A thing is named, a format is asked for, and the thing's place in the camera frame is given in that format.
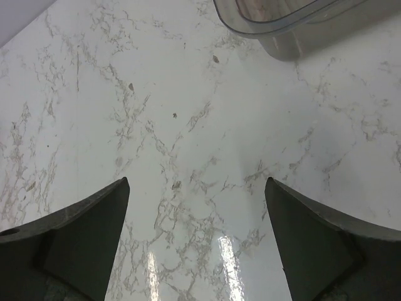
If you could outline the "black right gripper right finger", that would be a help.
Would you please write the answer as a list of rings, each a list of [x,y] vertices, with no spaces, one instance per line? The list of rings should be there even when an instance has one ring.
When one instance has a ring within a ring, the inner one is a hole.
[[[293,300],[400,300],[400,231],[269,178],[269,218]]]

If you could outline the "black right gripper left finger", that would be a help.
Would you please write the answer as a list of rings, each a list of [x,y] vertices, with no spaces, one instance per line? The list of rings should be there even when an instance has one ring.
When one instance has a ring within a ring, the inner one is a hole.
[[[128,207],[123,177],[1,232],[1,300],[104,300]]]

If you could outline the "clear grey plastic bin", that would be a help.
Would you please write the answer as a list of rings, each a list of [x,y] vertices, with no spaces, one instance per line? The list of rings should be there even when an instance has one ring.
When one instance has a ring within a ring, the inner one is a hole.
[[[214,1],[233,33],[295,61],[400,13],[400,1]]]

